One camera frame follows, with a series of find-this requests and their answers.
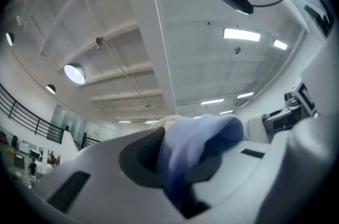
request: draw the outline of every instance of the railing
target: railing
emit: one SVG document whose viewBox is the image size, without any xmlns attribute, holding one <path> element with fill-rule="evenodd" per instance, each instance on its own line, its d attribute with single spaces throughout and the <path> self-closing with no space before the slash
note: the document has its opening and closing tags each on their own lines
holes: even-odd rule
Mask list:
<svg viewBox="0 0 339 224">
<path fill-rule="evenodd" d="M 93 144 L 97 144 L 97 143 L 100 143 L 100 141 L 93 139 L 93 138 L 89 138 L 87 136 L 87 133 L 84 133 L 83 142 L 81 144 L 81 149 L 86 148 L 86 147 L 93 145 Z"/>
<path fill-rule="evenodd" d="M 2 110 L 9 119 L 16 121 L 28 130 L 31 130 L 35 135 L 41 135 L 48 140 L 61 144 L 64 130 L 33 114 L 12 97 L 1 84 L 0 110 Z"/>
</svg>

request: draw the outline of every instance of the white ceiling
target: white ceiling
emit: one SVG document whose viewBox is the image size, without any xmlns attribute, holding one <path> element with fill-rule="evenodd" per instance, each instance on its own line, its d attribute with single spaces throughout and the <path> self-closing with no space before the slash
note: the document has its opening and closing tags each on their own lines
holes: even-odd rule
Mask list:
<svg viewBox="0 0 339 224">
<path fill-rule="evenodd" d="M 44 87 L 50 83 L 46 76 L 60 75 L 56 69 L 70 62 L 86 70 L 86 83 L 77 90 L 66 84 L 70 81 L 63 73 L 63 80 L 54 79 L 55 97 L 72 111 L 84 113 L 63 97 L 71 89 L 83 96 L 82 101 L 90 101 L 87 108 L 116 121 L 142 122 L 171 114 L 129 0 L 25 0 L 22 4 L 21 28 L 16 33 L 30 35 L 32 40 L 25 38 L 20 44 L 17 37 L 13 51 L 33 78 Z M 8 15 L 12 18 L 7 17 L 7 22 L 18 25 L 14 15 Z M 99 50 L 96 37 L 106 42 Z"/>
<path fill-rule="evenodd" d="M 32 39 L 14 46 L 14 53 L 40 85 L 48 78 L 57 82 L 58 100 L 82 114 L 67 98 L 77 93 L 77 101 L 106 118 L 141 122 L 175 112 L 219 114 L 241 104 L 237 95 L 260 93 L 303 30 L 322 37 L 302 10 L 306 2 L 321 12 L 316 0 L 285 0 L 249 16 L 220 0 L 16 0 L 5 17 L 8 27 L 16 25 L 13 31 Z M 258 32 L 261 39 L 226 40 L 224 28 Z M 106 42 L 99 50 L 96 37 Z M 275 48 L 275 39 L 288 49 Z M 56 71 L 70 62 L 86 70 L 78 88 Z M 215 98 L 225 100 L 200 105 Z"/>
</svg>

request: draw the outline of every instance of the ceiling light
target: ceiling light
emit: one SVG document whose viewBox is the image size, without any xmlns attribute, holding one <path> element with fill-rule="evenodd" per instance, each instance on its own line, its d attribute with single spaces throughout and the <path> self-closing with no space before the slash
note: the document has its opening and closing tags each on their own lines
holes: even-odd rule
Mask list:
<svg viewBox="0 0 339 224">
<path fill-rule="evenodd" d="M 227 114 L 227 113 L 232 113 L 233 110 L 229 110 L 229 111 L 225 111 L 225 112 L 221 112 L 219 115 L 223 115 L 223 114 Z"/>
<path fill-rule="evenodd" d="M 14 43 L 14 34 L 12 32 L 8 32 L 5 34 L 6 35 L 6 40 L 10 46 L 13 46 Z"/>
<path fill-rule="evenodd" d="M 280 48 L 280 49 L 283 49 L 283 50 L 286 50 L 286 49 L 287 49 L 287 44 L 282 43 L 282 42 L 279 41 L 279 40 L 275 40 L 275 42 L 274 42 L 273 45 L 276 46 L 276 47 L 278 47 L 278 48 Z"/>
<path fill-rule="evenodd" d="M 237 30 L 237 29 L 224 29 L 224 38 L 225 39 L 240 39 L 240 40 L 252 40 L 252 41 L 259 41 L 260 34 L 244 31 L 244 30 Z"/>
<path fill-rule="evenodd" d="M 210 104 L 210 103 L 220 103 L 222 102 L 224 99 L 218 99 L 218 100 L 212 100 L 212 101 L 207 101 L 207 102 L 202 102 L 201 105 L 203 104 Z"/>
<path fill-rule="evenodd" d="M 148 120 L 148 121 L 145 121 L 145 124 L 153 124 L 157 122 L 157 120 Z"/>
<path fill-rule="evenodd" d="M 54 85 L 49 84 L 49 85 L 46 86 L 46 88 L 47 88 L 47 90 L 48 90 L 50 93 L 55 94 L 56 89 L 55 89 L 55 86 L 54 86 Z"/>
<path fill-rule="evenodd" d="M 83 66 L 79 63 L 70 63 L 64 67 L 65 74 L 76 84 L 84 84 L 86 72 Z"/>
<path fill-rule="evenodd" d="M 240 13 L 243 13 L 243 14 L 245 14 L 245 15 L 248 15 L 248 13 L 242 12 L 242 11 L 240 11 L 240 10 L 235 10 L 235 11 L 240 12 Z"/>
<path fill-rule="evenodd" d="M 242 94 L 242 95 L 239 95 L 237 98 L 240 99 L 240 98 L 246 98 L 246 97 L 250 97 L 254 94 L 254 92 L 250 92 L 250 93 L 245 93 L 245 94 Z"/>
</svg>

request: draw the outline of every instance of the black vent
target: black vent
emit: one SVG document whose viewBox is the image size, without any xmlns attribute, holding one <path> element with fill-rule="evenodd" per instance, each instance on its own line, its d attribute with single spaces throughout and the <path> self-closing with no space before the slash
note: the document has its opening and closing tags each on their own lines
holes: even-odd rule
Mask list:
<svg viewBox="0 0 339 224">
<path fill-rule="evenodd" d="M 249 149 L 244 149 L 242 151 L 242 154 L 250 155 L 256 158 L 263 158 L 265 153 L 260 153 L 259 151 L 254 151 L 254 150 L 249 150 Z"/>
<path fill-rule="evenodd" d="M 48 203 L 55 209 L 66 213 L 81 189 L 88 181 L 90 175 L 84 172 L 74 173 L 62 187 L 50 198 Z"/>
</svg>

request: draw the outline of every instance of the wall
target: wall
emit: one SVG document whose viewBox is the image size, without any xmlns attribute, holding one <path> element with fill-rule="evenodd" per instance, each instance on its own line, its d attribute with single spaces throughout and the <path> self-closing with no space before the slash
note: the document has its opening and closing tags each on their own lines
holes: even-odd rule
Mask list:
<svg viewBox="0 0 339 224">
<path fill-rule="evenodd" d="M 40 71 L 40 75 L 43 76 L 47 74 L 47 71 Z M 0 46 L 0 83 L 4 86 L 4 88 L 20 102 L 23 106 L 28 108 L 37 116 L 41 117 L 42 119 L 55 123 L 57 126 L 60 125 L 59 120 L 61 122 L 64 120 L 64 114 L 61 114 L 60 111 L 65 108 L 64 105 L 59 102 L 56 98 L 54 98 L 50 93 L 44 88 L 41 87 L 23 68 L 23 66 L 19 63 L 16 59 L 15 55 L 11 52 L 11 47 L 4 42 L 1 43 Z M 64 91 L 66 94 L 72 94 L 74 91 L 73 89 L 67 89 Z M 84 102 L 83 99 L 79 99 L 74 97 L 73 95 L 68 95 L 70 98 L 73 98 L 72 106 L 79 106 L 84 111 L 89 111 L 90 108 L 88 106 L 81 106 Z M 91 135 L 93 134 L 94 130 L 98 133 L 97 135 L 93 135 L 94 139 L 99 138 L 99 132 L 101 128 L 103 128 L 103 139 L 111 139 L 117 136 L 117 125 L 111 123 L 106 118 L 102 120 L 98 120 L 98 117 L 101 117 L 100 110 L 98 112 L 94 112 L 92 110 L 91 119 L 94 121 L 100 122 L 101 125 L 97 125 L 95 123 L 88 123 L 87 130 Z M 74 132 L 76 127 L 76 121 L 73 121 L 73 125 L 71 128 L 71 132 L 77 136 L 77 132 Z"/>
<path fill-rule="evenodd" d="M 319 53 L 323 45 L 323 42 L 311 34 L 307 34 L 295 57 L 279 79 L 252 102 L 237 109 L 234 114 L 245 122 L 249 118 L 257 117 L 263 113 L 269 114 L 284 107 L 284 93 L 290 91 L 301 80 L 300 73 Z"/>
<path fill-rule="evenodd" d="M 60 145 L 60 164 L 72 159 L 78 153 L 78 149 L 74 144 L 72 134 L 64 131 L 63 141 Z"/>
<path fill-rule="evenodd" d="M 115 131 L 106 127 L 102 127 L 93 122 L 87 122 L 85 132 L 87 136 L 99 141 L 105 141 L 112 138 L 117 138 L 120 135 L 119 131 Z"/>
<path fill-rule="evenodd" d="M 0 83 L 23 106 L 51 121 L 57 101 L 26 73 L 7 44 L 0 46 Z"/>
<path fill-rule="evenodd" d="M 121 123 L 118 128 L 119 136 L 123 137 L 123 136 L 130 135 L 131 133 L 145 131 L 149 127 L 150 125 L 143 124 L 143 123 L 128 123 L 128 124 Z"/>
</svg>

